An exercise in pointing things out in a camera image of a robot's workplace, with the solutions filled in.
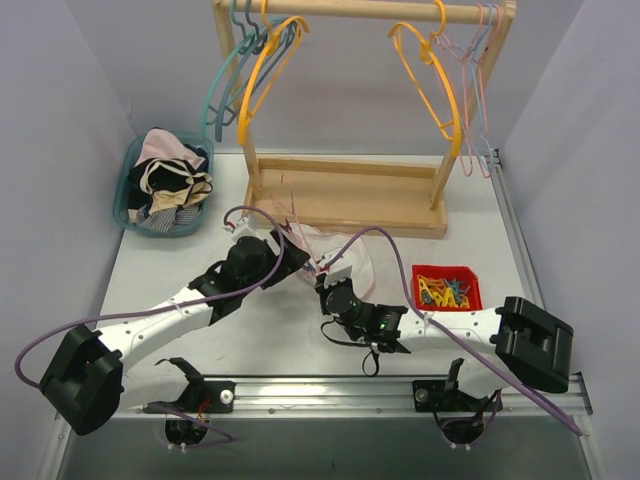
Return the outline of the dark red clothes peg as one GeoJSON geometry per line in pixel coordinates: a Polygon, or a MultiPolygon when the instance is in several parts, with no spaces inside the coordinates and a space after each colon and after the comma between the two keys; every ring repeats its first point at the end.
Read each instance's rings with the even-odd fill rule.
{"type": "Polygon", "coordinates": [[[293,233],[294,232],[294,224],[289,222],[288,220],[285,220],[283,223],[281,223],[280,227],[284,231],[286,231],[287,233],[293,233]]]}

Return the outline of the pink wire hanger with garment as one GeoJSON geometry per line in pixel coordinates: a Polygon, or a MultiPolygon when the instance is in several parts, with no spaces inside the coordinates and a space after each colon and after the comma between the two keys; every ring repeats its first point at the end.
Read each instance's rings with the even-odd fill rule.
{"type": "Polygon", "coordinates": [[[289,199],[281,201],[276,194],[271,195],[271,202],[276,208],[277,213],[282,217],[283,221],[288,220],[291,223],[304,224],[300,221],[297,214],[292,185],[285,174],[280,176],[279,185],[285,187],[289,199]]]}

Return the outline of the white pink underwear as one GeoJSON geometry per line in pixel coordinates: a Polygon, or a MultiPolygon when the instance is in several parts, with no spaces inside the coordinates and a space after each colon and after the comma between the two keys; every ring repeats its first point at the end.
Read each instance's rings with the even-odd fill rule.
{"type": "MultiPolygon", "coordinates": [[[[291,233],[291,238],[298,247],[310,254],[312,259],[307,263],[311,263],[316,269],[324,253],[335,248],[341,249],[350,239],[349,235],[343,233],[323,233],[309,225],[293,224],[294,232],[291,233]]],[[[356,240],[345,255],[353,264],[352,280],[355,293],[360,298],[366,298],[375,287],[375,275],[373,262],[364,241],[356,240]]],[[[298,276],[310,285],[315,283],[315,276],[306,274],[303,270],[298,276]]]]}

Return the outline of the black underwear with beige band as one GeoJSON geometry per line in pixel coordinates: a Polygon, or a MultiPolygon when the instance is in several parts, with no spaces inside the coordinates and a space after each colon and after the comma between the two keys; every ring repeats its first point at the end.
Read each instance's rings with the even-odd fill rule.
{"type": "Polygon", "coordinates": [[[209,160],[197,157],[195,163],[177,158],[150,158],[136,164],[128,174],[131,184],[128,206],[139,209],[151,203],[154,193],[184,190],[190,193],[195,186],[211,182],[209,160]]]}

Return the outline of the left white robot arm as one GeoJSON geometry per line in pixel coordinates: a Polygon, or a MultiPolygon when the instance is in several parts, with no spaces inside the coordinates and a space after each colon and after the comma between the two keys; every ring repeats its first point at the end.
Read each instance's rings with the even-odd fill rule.
{"type": "Polygon", "coordinates": [[[225,259],[211,265],[142,317],[91,330],[68,331],[39,382],[39,390],[78,435],[102,427],[116,412],[125,374],[171,341],[238,310],[253,288],[267,289],[310,259],[287,236],[247,230],[225,259]]]}

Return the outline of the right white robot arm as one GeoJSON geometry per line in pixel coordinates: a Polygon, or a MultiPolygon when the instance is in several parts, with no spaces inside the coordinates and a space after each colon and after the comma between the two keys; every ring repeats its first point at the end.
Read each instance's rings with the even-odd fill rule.
{"type": "Polygon", "coordinates": [[[462,353],[458,375],[443,385],[446,402],[465,409],[508,385],[512,374],[526,387],[562,394],[569,389],[573,328],[534,303],[508,296],[498,307],[469,312],[435,312],[427,317],[405,306],[360,300],[346,277],[316,278],[321,311],[335,319],[357,345],[377,353],[462,353]]]}

